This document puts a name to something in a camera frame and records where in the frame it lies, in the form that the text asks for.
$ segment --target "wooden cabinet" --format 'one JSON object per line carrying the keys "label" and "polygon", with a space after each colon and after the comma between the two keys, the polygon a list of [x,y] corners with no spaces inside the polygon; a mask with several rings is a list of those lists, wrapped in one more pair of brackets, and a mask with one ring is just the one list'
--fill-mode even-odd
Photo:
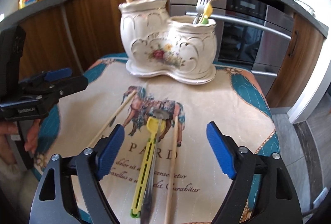
{"label": "wooden cabinet", "polygon": [[26,31],[19,78],[65,67],[79,75],[62,20],[61,7],[33,15],[19,24]]}
{"label": "wooden cabinet", "polygon": [[292,40],[266,99],[270,107],[292,107],[315,68],[324,37],[306,19],[295,14]]}
{"label": "wooden cabinet", "polygon": [[70,32],[84,70],[109,53],[124,52],[120,3],[125,0],[69,0],[64,3]]}

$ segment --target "oven display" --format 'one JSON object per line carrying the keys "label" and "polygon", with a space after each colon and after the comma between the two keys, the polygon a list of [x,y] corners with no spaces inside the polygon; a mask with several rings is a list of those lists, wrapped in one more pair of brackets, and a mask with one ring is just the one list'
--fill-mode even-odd
{"label": "oven display", "polygon": [[243,7],[246,7],[246,8],[250,8],[250,9],[255,9],[255,5],[252,4],[252,3],[248,3],[248,2],[245,2],[245,1],[240,1],[240,5],[243,6]]}
{"label": "oven display", "polygon": [[264,20],[267,11],[267,4],[258,0],[226,0],[226,10],[231,10]]}

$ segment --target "yellow handle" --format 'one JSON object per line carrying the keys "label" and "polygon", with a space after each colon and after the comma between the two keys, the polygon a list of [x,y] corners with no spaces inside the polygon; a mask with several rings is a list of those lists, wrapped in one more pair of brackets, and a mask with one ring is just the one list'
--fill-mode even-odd
{"label": "yellow handle", "polygon": [[213,8],[212,8],[212,5],[210,2],[208,2],[204,8],[204,13],[203,15],[201,16],[201,19],[199,20],[199,25],[202,23],[203,19],[206,18],[208,19],[210,17],[210,15],[212,14],[213,12]]}
{"label": "yellow handle", "polygon": [[[152,159],[153,159],[153,153],[155,150],[155,139],[156,139],[156,133],[158,131],[158,121],[159,119],[154,117],[149,117],[148,121],[146,123],[147,129],[151,133],[151,137],[149,138],[143,161],[141,163],[138,182],[136,185],[136,189],[134,192],[133,200],[132,200],[132,206],[131,206],[131,217],[138,218],[140,217],[140,210],[143,203],[144,193],[146,190],[146,185],[148,181],[148,175],[149,171],[151,169]],[[165,120],[162,120],[160,131],[163,132],[165,129]]]}

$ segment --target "blue gripper pad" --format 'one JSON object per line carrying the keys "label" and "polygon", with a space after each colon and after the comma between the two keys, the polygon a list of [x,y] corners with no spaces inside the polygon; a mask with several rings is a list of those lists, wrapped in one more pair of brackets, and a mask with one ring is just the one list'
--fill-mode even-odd
{"label": "blue gripper pad", "polygon": [[56,71],[47,72],[44,80],[51,82],[59,79],[64,79],[66,77],[70,77],[71,75],[72,75],[72,70],[70,68],[62,68]]}
{"label": "blue gripper pad", "polygon": [[124,141],[124,128],[122,125],[117,124],[109,137],[102,138],[108,139],[106,146],[100,153],[98,158],[98,171],[96,173],[97,180],[101,180],[105,175],[108,175],[112,167],[117,153],[119,152]]}
{"label": "blue gripper pad", "polygon": [[207,124],[206,132],[209,144],[214,151],[223,174],[227,174],[229,178],[233,180],[237,174],[234,167],[235,153],[227,141],[227,138],[230,138],[231,140],[232,138],[223,135],[214,122]]}

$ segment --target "stainless steel oven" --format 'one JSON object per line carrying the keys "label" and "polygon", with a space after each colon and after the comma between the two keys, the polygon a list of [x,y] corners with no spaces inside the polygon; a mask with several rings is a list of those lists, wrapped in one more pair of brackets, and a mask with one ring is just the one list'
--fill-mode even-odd
{"label": "stainless steel oven", "polygon": [[[171,16],[196,15],[196,1],[170,0]],[[266,95],[291,40],[293,18],[257,0],[219,0],[212,5],[215,59],[250,69]]]}

